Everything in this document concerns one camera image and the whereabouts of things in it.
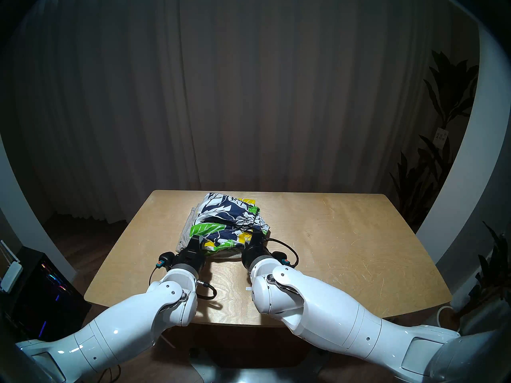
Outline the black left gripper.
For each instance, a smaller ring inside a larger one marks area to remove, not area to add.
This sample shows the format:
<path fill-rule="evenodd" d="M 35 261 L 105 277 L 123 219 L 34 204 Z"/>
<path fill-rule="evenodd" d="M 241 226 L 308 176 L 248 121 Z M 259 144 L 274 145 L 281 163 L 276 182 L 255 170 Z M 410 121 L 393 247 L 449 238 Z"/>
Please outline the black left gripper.
<path fill-rule="evenodd" d="M 195 278 L 199 278 L 201 270 L 205 266 L 206 256 L 202 250 L 202 236 L 194 235 L 188 245 L 174 257 L 174 267 L 190 272 Z"/>

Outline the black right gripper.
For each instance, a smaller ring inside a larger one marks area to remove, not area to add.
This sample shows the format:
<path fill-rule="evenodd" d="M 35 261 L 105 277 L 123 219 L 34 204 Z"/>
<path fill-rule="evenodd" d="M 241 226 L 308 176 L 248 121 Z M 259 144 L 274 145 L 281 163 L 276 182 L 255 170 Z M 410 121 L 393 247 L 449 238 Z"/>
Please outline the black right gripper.
<path fill-rule="evenodd" d="M 273 259 L 275 257 L 265 246 L 266 235 L 261 230 L 254 230 L 252 237 L 241 253 L 241 262 L 248 272 L 251 272 L 254 266 L 263 259 Z"/>

